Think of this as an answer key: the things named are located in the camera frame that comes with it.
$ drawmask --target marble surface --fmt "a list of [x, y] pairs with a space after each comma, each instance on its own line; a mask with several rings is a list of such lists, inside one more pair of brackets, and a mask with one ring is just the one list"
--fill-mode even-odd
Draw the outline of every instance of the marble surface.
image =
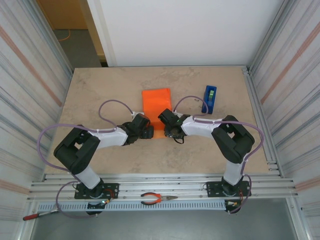
[[[184, 96], [203, 97], [206, 85], [217, 87], [212, 115], [207, 119], [233, 115], [239, 121], [256, 124], [245, 79], [240, 67], [110, 67], [76, 68], [63, 107], [60, 123], [82, 124], [93, 129], [111, 125], [98, 116], [102, 102], [117, 99], [136, 112], [142, 111], [142, 90], [170, 88], [172, 107]], [[202, 103], [183, 101], [177, 111], [201, 113]], [[106, 104], [101, 114], [116, 124], [131, 120], [129, 111], [119, 103]], [[48, 161], [62, 166], [53, 156], [54, 148], [69, 133], [68, 127], [56, 131]], [[258, 145], [259, 134], [248, 129]], [[214, 140], [188, 136], [184, 144], [170, 138], [139, 139], [128, 146], [114, 146], [95, 152], [90, 165], [100, 174], [107, 173], [223, 173], [226, 160]], [[48, 167], [46, 173], [63, 171]], [[268, 165], [263, 149], [246, 166], [247, 173], [266, 173]]]

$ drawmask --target orange towel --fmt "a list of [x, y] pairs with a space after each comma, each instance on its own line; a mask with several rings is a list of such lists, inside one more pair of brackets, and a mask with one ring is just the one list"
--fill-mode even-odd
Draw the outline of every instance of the orange towel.
[[165, 125], [159, 120], [158, 116], [171, 107], [170, 88], [153, 89], [142, 91], [143, 112], [154, 127], [154, 139], [165, 138]]

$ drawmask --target gray floor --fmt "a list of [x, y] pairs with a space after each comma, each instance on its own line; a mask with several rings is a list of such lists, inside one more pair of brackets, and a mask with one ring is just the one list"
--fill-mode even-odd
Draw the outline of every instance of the gray floor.
[[[54, 30], [57, 39], [69, 35], [68, 30]], [[101, 68], [101, 64], [88, 30], [70, 30], [67, 40], [60, 41], [67, 58], [74, 68]]]
[[285, 199], [254, 199], [225, 211], [120, 211], [98, 218], [36, 220], [32, 240], [295, 240]]

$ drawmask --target pliers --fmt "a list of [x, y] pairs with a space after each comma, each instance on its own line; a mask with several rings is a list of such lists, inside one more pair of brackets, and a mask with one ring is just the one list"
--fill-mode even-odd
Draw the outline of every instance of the pliers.
[[177, 199], [178, 198], [177, 196], [162, 196], [161, 194], [154, 193], [154, 192], [146, 192], [144, 194], [141, 194], [141, 197], [145, 197], [145, 196], [155, 196], [158, 199], [155, 200], [155, 201], [150, 201], [150, 202], [142, 201], [141, 203], [143, 205], [154, 205], [154, 204], [157, 204], [157, 203], [161, 203], [162, 201], [168, 201], [168, 200], [172, 200], [172, 199]]

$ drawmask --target mounting plate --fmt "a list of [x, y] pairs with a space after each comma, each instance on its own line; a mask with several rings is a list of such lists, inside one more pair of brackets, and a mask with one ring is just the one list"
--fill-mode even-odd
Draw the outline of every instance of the mounting plate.
[[240, 197], [240, 190], [244, 197], [249, 193], [249, 182], [242, 181], [239, 186], [239, 191], [233, 195], [227, 195], [222, 187], [221, 181], [208, 181], [206, 182], [206, 192], [209, 198], [218, 198], [218, 197]]
[[102, 185], [102, 194], [97, 197], [97, 198], [92, 198], [87, 194], [87, 188], [84, 184], [79, 183], [75, 187], [75, 193], [74, 193], [74, 199], [111, 199], [111, 193], [110, 191], [106, 190], [111, 190], [114, 194], [114, 199], [118, 198], [119, 194], [119, 183], [103, 183]]

